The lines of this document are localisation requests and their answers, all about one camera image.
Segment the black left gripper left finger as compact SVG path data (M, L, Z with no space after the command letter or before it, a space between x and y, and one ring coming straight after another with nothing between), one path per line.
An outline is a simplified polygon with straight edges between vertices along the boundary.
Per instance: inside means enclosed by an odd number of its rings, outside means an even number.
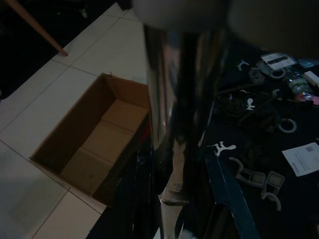
M152 239L151 156L142 147L131 157L117 185L115 201L106 208L88 239Z

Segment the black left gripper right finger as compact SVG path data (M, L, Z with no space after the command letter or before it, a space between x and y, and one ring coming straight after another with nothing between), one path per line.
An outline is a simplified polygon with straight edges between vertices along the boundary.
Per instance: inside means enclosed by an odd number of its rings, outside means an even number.
M230 210L239 238L259 239L259 232L236 178L215 153L206 153L204 159L214 200Z

